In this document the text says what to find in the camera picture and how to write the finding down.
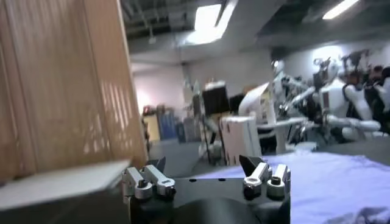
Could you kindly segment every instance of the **wooden cabinet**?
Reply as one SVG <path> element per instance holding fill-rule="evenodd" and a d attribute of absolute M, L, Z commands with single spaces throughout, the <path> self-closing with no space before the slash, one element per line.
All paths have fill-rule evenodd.
<path fill-rule="evenodd" d="M 119 1 L 3 0 L 0 9 L 10 93 L 1 86 L 0 103 L 13 105 L 0 116 L 15 118 L 23 172 L 125 158 L 144 164 Z"/>
<path fill-rule="evenodd" d="M 149 140 L 159 141 L 160 129 L 158 127 L 157 115 L 144 116 L 143 119 L 147 126 L 147 132 L 149 133 Z"/>
<path fill-rule="evenodd" d="M 3 55 L 0 42 L 0 180 L 9 179 L 20 172 L 18 133 L 12 113 Z"/>

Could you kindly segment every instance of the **metal gripper jaw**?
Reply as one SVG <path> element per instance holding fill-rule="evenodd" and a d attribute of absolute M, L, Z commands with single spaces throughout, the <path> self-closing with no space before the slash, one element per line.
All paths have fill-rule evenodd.
<path fill-rule="evenodd" d="M 122 195 L 125 204 L 128 204 L 131 197 L 147 200 L 155 193 L 166 199 L 174 198 L 175 181 L 162 173 L 165 158 L 148 162 L 148 164 L 140 171 L 135 167 L 130 167 L 122 173 Z"/>
<path fill-rule="evenodd" d="M 240 156 L 240 162 L 247 175 L 243 183 L 243 194 L 247 200 L 253 200 L 261 194 L 272 199 L 283 199 L 289 194 L 291 171 L 286 165 L 278 165 L 273 174 L 272 168 L 260 158 Z"/>
<path fill-rule="evenodd" d="M 159 196 L 173 198 L 176 194 L 175 181 L 162 174 L 155 166 L 147 165 L 143 168 L 145 178 L 156 187 Z"/>

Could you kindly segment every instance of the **white box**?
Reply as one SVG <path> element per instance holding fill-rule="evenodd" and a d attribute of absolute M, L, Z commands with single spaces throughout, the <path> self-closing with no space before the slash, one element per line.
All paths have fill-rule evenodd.
<path fill-rule="evenodd" d="M 261 156 L 260 141 L 254 117 L 223 117 L 220 128 L 228 165 L 238 165 L 239 156 Z"/>

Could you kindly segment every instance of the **bolt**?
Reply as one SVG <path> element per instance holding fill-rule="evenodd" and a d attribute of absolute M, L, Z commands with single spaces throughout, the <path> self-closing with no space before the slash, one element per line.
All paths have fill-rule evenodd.
<path fill-rule="evenodd" d="M 281 179 L 279 177 L 271 177 L 271 184 L 272 185 L 279 185 L 281 182 Z"/>
<path fill-rule="evenodd" d="M 176 189 L 174 187 L 167 188 L 166 196 L 172 198 L 176 194 Z"/>
<path fill-rule="evenodd" d="M 245 186 L 244 187 L 244 197 L 246 199 L 253 199 L 254 196 L 255 196 L 255 191 L 254 191 L 253 187 Z"/>
<path fill-rule="evenodd" d="M 144 188 L 147 186 L 146 180 L 139 180 L 138 182 L 138 188 Z"/>

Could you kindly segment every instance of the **lavender fabric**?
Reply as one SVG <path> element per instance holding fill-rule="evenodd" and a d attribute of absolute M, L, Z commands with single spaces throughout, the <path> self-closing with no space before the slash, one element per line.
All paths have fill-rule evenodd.
<path fill-rule="evenodd" d="M 390 223 L 390 167 L 364 156 L 296 152 L 265 156 L 291 169 L 292 224 Z M 243 178 L 241 167 L 196 178 Z"/>

